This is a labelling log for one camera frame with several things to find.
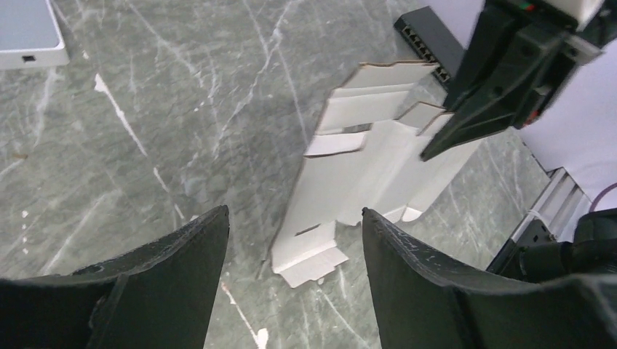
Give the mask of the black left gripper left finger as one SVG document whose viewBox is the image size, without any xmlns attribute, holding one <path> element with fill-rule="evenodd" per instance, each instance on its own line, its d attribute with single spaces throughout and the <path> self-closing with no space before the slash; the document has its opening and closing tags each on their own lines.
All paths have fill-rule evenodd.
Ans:
<svg viewBox="0 0 617 349">
<path fill-rule="evenodd" d="M 3 348 L 202 348 L 228 244 L 225 205 L 67 275 L 1 280 Z"/>
</svg>

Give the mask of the white cardboard box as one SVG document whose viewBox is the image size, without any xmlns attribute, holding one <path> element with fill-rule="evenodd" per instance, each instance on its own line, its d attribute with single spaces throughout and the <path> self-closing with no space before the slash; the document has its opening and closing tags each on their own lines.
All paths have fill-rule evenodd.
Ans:
<svg viewBox="0 0 617 349">
<path fill-rule="evenodd" d="M 357 225 L 365 207 L 391 222 L 418 219 L 476 151 L 472 142 L 420 157 L 451 115 L 426 102 L 400 105 L 436 69 L 422 60 L 363 63 L 331 91 L 271 248 L 271 269 L 289 286 L 346 261 L 337 224 Z"/>
</svg>

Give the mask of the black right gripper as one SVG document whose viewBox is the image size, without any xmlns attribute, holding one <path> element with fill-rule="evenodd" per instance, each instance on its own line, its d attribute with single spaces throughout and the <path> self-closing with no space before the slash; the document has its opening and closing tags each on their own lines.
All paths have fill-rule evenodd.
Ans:
<svg viewBox="0 0 617 349">
<path fill-rule="evenodd" d="M 615 39 L 615 1 L 485 1 L 421 159 L 532 124 Z"/>
</svg>

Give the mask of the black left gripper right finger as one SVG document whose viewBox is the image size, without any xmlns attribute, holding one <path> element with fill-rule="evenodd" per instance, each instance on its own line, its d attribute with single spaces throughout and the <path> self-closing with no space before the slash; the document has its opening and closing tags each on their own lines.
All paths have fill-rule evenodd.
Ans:
<svg viewBox="0 0 617 349">
<path fill-rule="evenodd" d="M 383 348 L 614 348 L 616 262 L 548 281 L 453 259 L 373 209 L 362 242 Z"/>
</svg>

